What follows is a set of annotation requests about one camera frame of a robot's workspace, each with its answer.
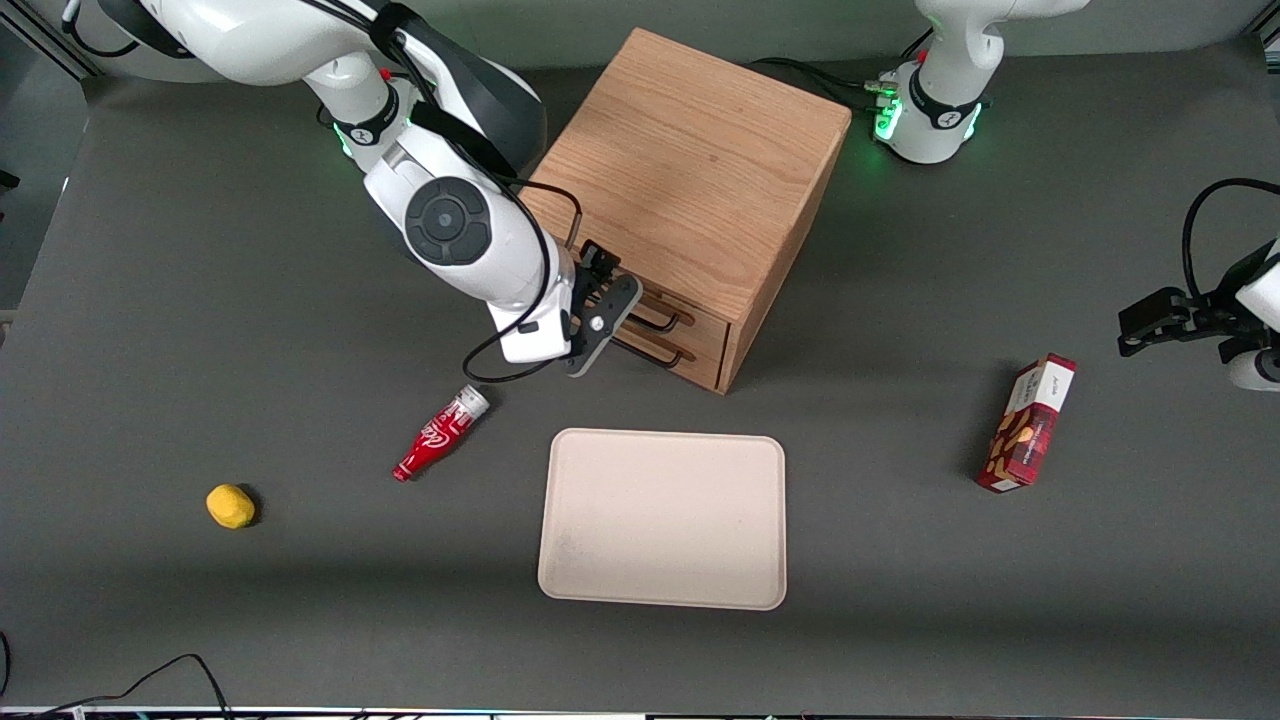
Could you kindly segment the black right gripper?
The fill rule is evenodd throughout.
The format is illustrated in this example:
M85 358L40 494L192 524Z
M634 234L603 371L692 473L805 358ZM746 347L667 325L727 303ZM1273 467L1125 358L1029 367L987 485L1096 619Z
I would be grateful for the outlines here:
M593 299L622 301L628 299L628 281L618 256L595 241L586 241L573 269L568 309L562 313L562 329L570 348L586 348L596 332L593 328Z

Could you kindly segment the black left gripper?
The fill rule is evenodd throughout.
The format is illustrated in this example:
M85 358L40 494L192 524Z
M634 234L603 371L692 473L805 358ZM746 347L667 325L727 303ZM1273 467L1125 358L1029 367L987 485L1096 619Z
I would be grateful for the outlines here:
M1185 243L1185 281L1190 297L1179 288L1161 288L1119 313L1117 351L1132 357L1143 348L1166 342L1185 342L1222 337L1221 346L1252 346L1253 325L1235 300L1235 292L1253 272L1253 252L1234 261L1217 287L1202 292L1196 279L1190 243Z

